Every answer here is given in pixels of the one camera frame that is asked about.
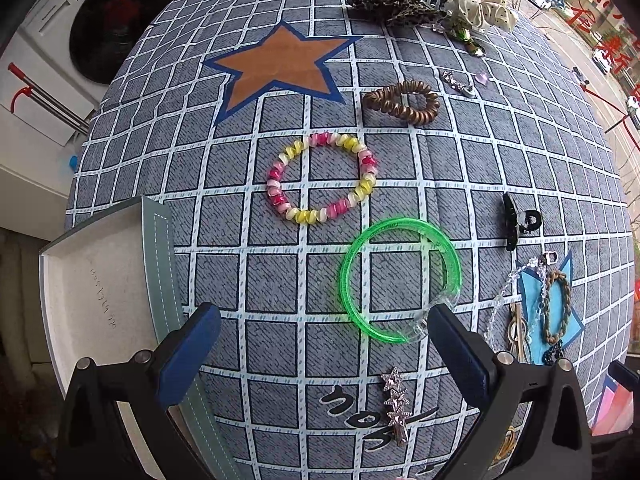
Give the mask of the blue-capped white bottle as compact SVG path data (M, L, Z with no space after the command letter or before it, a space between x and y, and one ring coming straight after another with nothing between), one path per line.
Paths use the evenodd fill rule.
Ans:
M70 167L70 170L72 170L72 171L77 171L78 170L79 159L78 159L77 155L70 156L70 159L68 160L68 166Z

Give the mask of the black beaded snap clip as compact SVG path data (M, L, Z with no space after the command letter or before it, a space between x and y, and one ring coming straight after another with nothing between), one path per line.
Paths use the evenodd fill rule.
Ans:
M552 344L543 354L542 354L542 364L545 366L552 366L560 359L564 358L564 349L563 349L563 341L558 340L555 344Z

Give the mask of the white fabric flower scrunchie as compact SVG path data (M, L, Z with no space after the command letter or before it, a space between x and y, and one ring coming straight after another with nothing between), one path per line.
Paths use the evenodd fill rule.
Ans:
M512 32L518 21L518 14L506 0L446 0L446 9L453 18L477 30L495 26Z

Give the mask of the white jewelry tray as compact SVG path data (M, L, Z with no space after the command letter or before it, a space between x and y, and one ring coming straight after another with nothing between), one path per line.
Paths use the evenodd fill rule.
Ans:
M65 404L65 479L235 479L238 468L200 370L182 401L155 399L154 352L184 314L171 211L139 196L111 206L40 255L44 331Z

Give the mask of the beige metal hair clip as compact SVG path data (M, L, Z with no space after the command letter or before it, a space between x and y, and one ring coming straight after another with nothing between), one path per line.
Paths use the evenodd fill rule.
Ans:
M510 320L506 326L506 340L512 356L515 356L518 362L527 363L530 357L528 326L520 302L510 304Z

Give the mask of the pink heart gem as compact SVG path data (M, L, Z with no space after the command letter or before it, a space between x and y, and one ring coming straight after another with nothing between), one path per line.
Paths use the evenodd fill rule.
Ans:
M487 86L488 76L486 73L478 73L474 75L474 79L483 86Z

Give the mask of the green leaf hair clip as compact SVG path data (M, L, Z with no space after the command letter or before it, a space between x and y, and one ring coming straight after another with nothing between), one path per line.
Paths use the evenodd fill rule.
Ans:
M482 58L485 55L484 48L474 40L469 29L454 27L448 30L447 36L451 40L463 44L465 51L468 52L469 55L475 56L476 58Z

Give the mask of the white washing machine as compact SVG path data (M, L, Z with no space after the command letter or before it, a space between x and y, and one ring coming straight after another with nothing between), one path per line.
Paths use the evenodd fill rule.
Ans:
M99 105L125 58L172 0L37 0L1 58L1 102L22 81L15 65L74 113Z

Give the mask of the red-handled metal rod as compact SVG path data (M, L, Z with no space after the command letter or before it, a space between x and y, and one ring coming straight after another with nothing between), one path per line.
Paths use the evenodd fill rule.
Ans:
M44 90L40 84L37 84L32 78L27 76L17 65L10 63L8 65L8 71L24 84L24 86L20 90L17 90L12 96L10 102L11 114L15 114L17 100L21 96L24 96L66 126L72 128L73 132L81 133L84 136L89 133L89 123L84 118L73 112L58 99L55 99L51 93Z

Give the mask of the silver star hair clip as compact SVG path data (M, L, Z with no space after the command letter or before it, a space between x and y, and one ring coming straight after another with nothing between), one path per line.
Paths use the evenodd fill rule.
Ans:
M382 375L383 391L386 393L384 405L387 408L387 418L390 428L393 430L394 439L398 446L405 446L408 442L407 420L410 413L407 411L409 400L404 380L396 367Z

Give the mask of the silver rhinestone hair clip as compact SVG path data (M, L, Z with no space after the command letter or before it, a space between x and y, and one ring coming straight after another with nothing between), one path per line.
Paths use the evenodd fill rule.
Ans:
M466 98L473 99L477 96L475 87L472 84L464 84L463 82L458 81L454 78L454 74L451 72L441 72L439 74L439 79L452 90Z

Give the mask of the black claw hair clip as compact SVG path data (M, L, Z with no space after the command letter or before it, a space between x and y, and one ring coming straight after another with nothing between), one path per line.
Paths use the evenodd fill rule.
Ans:
M542 226L542 214L536 209L519 210L509 193L502 196L503 224L506 234L506 249L513 252L520 237L538 231Z

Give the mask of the grey checked tablecloth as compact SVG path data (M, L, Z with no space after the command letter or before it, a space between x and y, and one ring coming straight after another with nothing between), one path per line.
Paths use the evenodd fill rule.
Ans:
M349 245L394 217L450 238L457 316L495 347L506 303L537 284L529 261L555 252L576 314L566 354L597 413L608 363L626 351L634 281L614 156L532 23L480 44L476 58L346 0L176 0L105 93L66 226L137 195L170 208L183 313L204 301L221 312L200 378L235 479L429 479L475 422L431 342L375 340L338 299ZM504 193L542 214L513 252ZM405 446L387 426L393 367Z

